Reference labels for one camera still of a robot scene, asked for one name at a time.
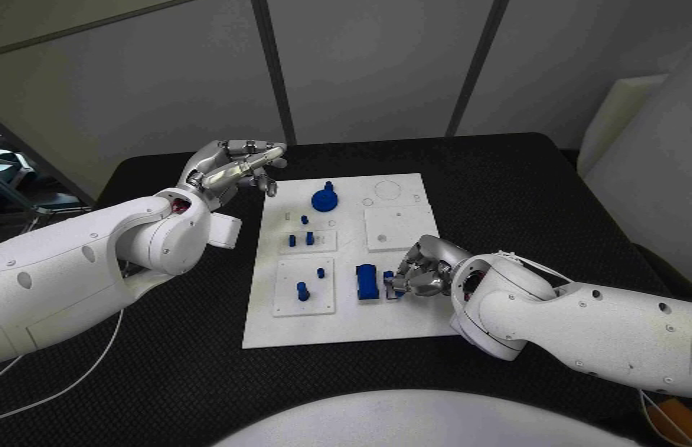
blue object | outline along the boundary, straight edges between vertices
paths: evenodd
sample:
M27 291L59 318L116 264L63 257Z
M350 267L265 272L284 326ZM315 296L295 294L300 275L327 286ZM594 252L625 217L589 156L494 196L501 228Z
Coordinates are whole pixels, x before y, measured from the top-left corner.
M328 212L334 209L336 204L339 203L339 197L334 192L334 186L331 182L324 184L324 189L318 190L313 194L313 208L318 212Z
M307 291L305 283L298 282L298 300L304 302L310 298L310 292Z
M393 278L393 272L390 270L388 270L383 274L382 274L382 278L383 279L390 279ZM393 291L393 294L396 295L396 298L402 297L405 292L396 292Z
M356 267L357 298L360 300L379 299L376 271L377 269L372 264Z

hole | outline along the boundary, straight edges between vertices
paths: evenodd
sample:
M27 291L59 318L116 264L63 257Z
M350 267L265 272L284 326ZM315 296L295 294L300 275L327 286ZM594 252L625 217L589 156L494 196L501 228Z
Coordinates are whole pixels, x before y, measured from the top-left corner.
M17 274L17 282L24 289L31 288L31 276L26 272Z
M93 253L93 249L88 245L82 247L82 255L91 263L96 261L96 254Z

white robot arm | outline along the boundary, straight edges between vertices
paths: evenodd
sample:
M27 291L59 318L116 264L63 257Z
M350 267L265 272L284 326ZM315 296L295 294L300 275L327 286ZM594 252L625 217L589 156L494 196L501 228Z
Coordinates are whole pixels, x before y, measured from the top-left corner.
M63 341L184 274L206 244L232 249L240 221L212 213L238 185L274 196L264 166L285 145L215 141L176 188L44 227L0 244L0 361ZM122 278L118 259L141 267Z
M692 397L692 304L569 282L552 288L512 254L471 256L422 236L389 292L451 296L451 327L487 354L513 360L526 342L574 370Z

black tablecloth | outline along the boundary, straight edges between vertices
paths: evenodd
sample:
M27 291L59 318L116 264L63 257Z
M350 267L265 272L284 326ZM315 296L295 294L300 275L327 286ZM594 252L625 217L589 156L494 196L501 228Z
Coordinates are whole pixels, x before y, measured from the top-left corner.
M98 206L174 185L189 156L127 160ZM439 234L471 253L514 251L584 282L664 293L546 137L304 145L287 159L278 180L419 172ZM591 422L634 410L631 388L574 372L533 345L514 362L460 337L242 350L262 202L258 191L240 192L220 210L243 221L235 250L207 247L194 269L125 310L112 350L83 383L0 421L4 445L207 445L301 403L375 389L493 395ZM114 325L111 318L21 359L0 380L1 411L79 377Z

